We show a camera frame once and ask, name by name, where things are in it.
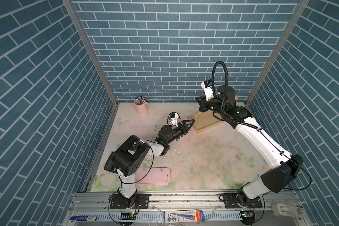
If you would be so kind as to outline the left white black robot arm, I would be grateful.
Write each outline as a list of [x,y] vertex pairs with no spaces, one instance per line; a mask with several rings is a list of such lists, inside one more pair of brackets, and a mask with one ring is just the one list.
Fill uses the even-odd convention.
[[135,179],[135,173],[145,159],[148,152],[155,156],[163,156],[170,149],[170,143],[185,136],[195,124],[195,120],[182,120],[177,125],[161,127],[154,141],[143,141],[139,137],[130,136],[107,159],[104,170],[119,175],[119,196],[124,199],[133,198],[137,194],[136,183],[142,179]]

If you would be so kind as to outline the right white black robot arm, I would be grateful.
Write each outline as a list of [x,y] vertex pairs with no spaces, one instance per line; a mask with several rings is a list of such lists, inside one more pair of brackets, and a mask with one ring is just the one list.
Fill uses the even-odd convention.
[[205,95],[196,97],[199,111],[211,111],[215,119],[232,126],[245,136],[261,154],[269,166],[255,181],[251,181],[237,191],[237,202],[242,207],[248,207],[254,200],[269,192],[278,193],[287,189],[296,179],[300,171],[310,174],[302,167],[303,158],[292,155],[281,147],[266,131],[261,128],[256,119],[243,106],[236,105],[235,90],[228,84],[228,69],[223,61],[214,64],[211,79],[201,83]]

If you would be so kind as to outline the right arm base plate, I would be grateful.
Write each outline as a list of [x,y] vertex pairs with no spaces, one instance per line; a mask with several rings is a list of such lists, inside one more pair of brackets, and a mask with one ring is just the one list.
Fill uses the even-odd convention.
[[224,203],[226,209],[256,209],[263,207],[263,204],[259,197],[251,200],[242,194],[222,193],[218,195],[218,198]]

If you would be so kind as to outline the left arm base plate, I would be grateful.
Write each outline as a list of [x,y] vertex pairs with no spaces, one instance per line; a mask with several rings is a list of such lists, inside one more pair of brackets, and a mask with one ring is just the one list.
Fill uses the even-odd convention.
[[134,193],[130,198],[125,198],[121,193],[113,193],[110,200],[110,209],[148,209],[149,197],[149,194]]

